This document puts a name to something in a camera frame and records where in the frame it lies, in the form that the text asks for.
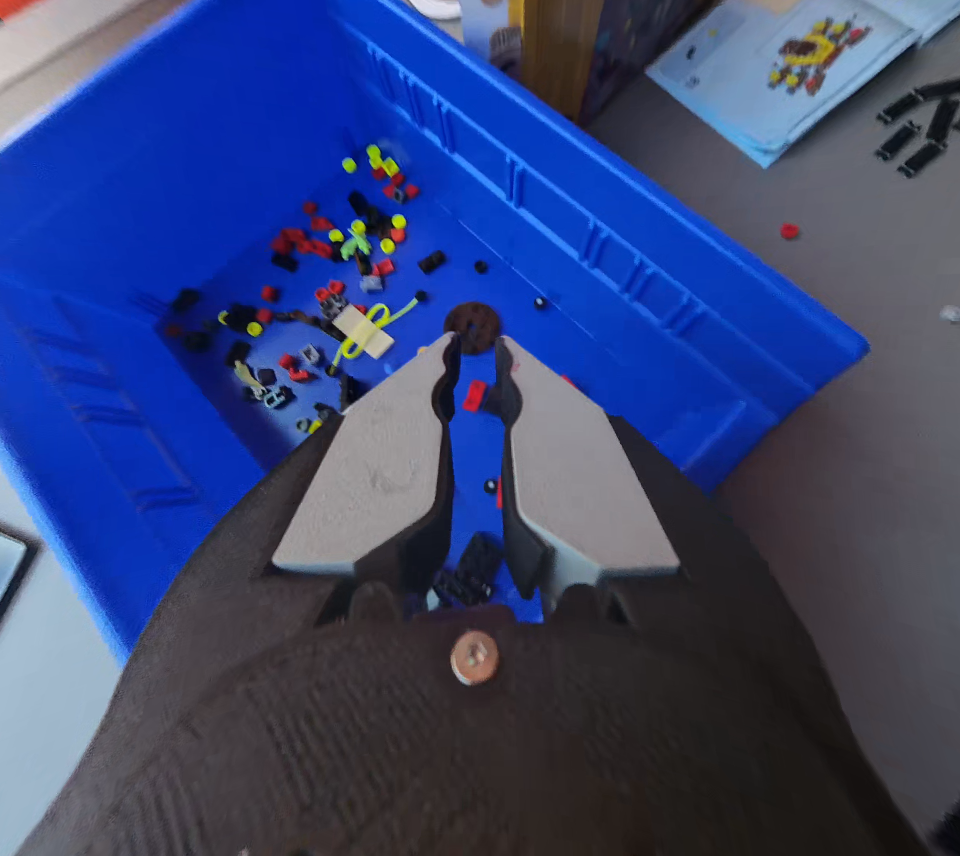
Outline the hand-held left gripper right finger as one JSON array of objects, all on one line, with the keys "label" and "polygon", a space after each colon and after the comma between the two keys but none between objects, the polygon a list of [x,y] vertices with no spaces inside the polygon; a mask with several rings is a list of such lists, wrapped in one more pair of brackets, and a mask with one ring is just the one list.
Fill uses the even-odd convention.
[{"label": "hand-held left gripper right finger", "polygon": [[511,337],[495,342],[505,562],[523,599],[681,571],[607,413]]}]

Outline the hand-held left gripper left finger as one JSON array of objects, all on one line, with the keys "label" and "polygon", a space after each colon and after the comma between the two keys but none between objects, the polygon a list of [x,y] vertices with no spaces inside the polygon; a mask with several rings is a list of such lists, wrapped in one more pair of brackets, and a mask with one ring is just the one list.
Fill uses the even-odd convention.
[{"label": "hand-held left gripper left finger", "polygon": [[425,594],[450,552],[460,338],[444,332],[342,416],[271,563]]}]

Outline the pile of small lego pieces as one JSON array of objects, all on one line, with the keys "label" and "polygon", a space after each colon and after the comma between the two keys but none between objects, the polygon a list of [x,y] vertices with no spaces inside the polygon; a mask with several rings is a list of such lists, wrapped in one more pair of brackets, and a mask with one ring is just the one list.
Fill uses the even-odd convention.
[{"label": "pile of small lego pieces", "polygon": [[[198,469],[200,509],[164,531],[167,557],[155,572],[171,586],[212,526],[286,458],[314,424],[328,421],[442,335],[446,315],[465,301],[498,312],[503,336],[542,352],[573,375],[586,343],[557,309],[558,296],[517,274],[453,215],[422,202],[412,215],[374,207],[374,192],[341,182],[322,202],[306,202],[298,223],[234,244],[219,240],[220,266],[185,274],[199,282],[178,293],[156,327],[176,366],[157,377],[164,433]],[[338,208],[330,208],[336,203]],[[532,606],[510,576],[502,531],[500,396],[496,348],[461,354],[454,393],[464,422],[452,452],[460,473],[454,498],[451,563],[434,577],[444,605],[510,600]]]}]

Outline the blue plastic bin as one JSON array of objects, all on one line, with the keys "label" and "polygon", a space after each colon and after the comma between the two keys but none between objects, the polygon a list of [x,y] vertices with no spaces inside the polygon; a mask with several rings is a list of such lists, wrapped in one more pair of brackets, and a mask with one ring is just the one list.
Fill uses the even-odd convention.
[{"label": "blue plastic bin", "polygon": [[2,463],[125,663],[200,472],[164,433],[185,274],[359,181],[433,202],[585,342],[573,375],[714,490],[867,339],[398,0],[194,0],[2,145]]}]

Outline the group of black lego links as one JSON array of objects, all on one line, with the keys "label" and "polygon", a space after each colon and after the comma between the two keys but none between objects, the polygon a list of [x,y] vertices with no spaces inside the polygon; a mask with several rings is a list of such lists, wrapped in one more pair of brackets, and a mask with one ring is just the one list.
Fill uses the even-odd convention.
[{"label": "group of black lego links", "polygon": [[959,133],[959,77],[908,89],[874,116],[886,135],[874,157],[906,180],[918,178],[942,159]]}]

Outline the brown round lego plate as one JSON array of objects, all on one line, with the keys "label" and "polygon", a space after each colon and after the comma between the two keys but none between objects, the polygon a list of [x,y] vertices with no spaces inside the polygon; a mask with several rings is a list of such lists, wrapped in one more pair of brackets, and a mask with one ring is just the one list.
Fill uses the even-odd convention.
[{"label": "brown round lego plate", "polygon": [[478,356],[492,350],[502,334],[502,322],[497,311],[485,302],[471,300],[455,305],[447,313],[442,325],[444,333],[454,333],[461,354]]}]

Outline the lego instruction booklet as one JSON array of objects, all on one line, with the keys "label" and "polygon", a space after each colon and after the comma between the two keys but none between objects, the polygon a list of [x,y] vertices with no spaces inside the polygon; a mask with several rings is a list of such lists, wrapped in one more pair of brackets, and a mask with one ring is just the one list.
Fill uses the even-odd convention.
[{"label": "lego instruction booklet", "polygon": [[958,12],[959,0],[722,0],[645,74],[768,168]]}]

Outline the dark tablet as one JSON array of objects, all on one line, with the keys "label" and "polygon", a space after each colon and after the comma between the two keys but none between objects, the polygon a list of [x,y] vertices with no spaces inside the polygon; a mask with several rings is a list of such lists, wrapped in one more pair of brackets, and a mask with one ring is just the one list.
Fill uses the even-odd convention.
[{"label": "dark tablet", "polygon": [[41,549],[34,537],[1,530],[1,621],[18,598]]}]

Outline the light grey storage box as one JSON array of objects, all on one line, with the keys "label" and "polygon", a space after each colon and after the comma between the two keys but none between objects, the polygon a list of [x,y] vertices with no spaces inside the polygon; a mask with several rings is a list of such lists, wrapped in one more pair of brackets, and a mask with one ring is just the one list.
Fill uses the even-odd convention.
[{"label": "light grey storage box", "polygon": [[53,74],[56,79],[80,80],[191,0],[134,0],[48,54],[30,58],[18,71],[2,71],[2,91]]}]

